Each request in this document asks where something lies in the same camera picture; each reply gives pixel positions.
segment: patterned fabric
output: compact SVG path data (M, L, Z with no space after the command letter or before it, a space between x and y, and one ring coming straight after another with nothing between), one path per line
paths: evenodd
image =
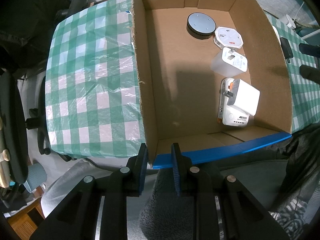
M52 150L125 158L145 142L131 5L105 1L57 26L45 84Z
M269 212L270 215L282 226L291 240L297 239L303 232L305 220L303 215L306 212L307 203L302 200L293 199L290 205L279 212Z
M320 121L320 87L317 83L302 78L299 72L301 65L315 68L316 62L313 57L300 52L299 44L306 43L304 40L278 19L266 15L278 30L279 36L288 39L293 53L290 63L287 62L287 69L292 94L292 133L294 133Z

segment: silver bolt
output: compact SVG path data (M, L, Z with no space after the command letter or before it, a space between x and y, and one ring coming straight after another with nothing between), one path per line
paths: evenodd
M89 182L91 182L93 180L93 177L92 176L85 176L84 178L83 178L83 181L85 182L85 183L89 183Z
M199 172L199 168L198 167L195 167L195 166L192 166L191 168L190 168L190 171L192 172L192 173L198 173Z
M229 175L229 176L227 177L227 180L228 180L229 182L235 182L237 179L236 179L235 176Z
M130 168L129 168L129 167L122 167L122 168L120 169L120 171L121 171L122 173L128 173L128 172L130 171Z

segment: fuzzy gray fabric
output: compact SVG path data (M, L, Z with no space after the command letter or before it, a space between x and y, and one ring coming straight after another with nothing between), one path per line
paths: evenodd
M152 194L140 212L148 240L188 240L193 233L193 198L178 197L172 169L159 170Z

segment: round metal lid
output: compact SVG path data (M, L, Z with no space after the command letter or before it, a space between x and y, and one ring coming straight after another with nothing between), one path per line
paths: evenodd
M195 31L203 34L213 33L216 29L214 20L204 13L193 13L188 17L188 23Z

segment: gray floor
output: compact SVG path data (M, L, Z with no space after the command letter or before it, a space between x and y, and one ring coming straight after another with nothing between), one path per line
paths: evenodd
M41 81L45 75L45 72L38 74L37 76L31 76L24 81L18 80L18 87L21 95L23 110L25 118L29 118L29 109L37 107L39 90ZM40 155L37 144L37 129L27 130L28 135L28 151L29 157L32 163L40 163L47 175L48 179L45 183L45 187L48 188L55 180L57 180L62 174L64 174L69 168L71 168L78 160L65 162L56 153L51 153L50 155ZM97 158L90 157L92 162L94 162L100 168L118 168L126 166L128 158Z

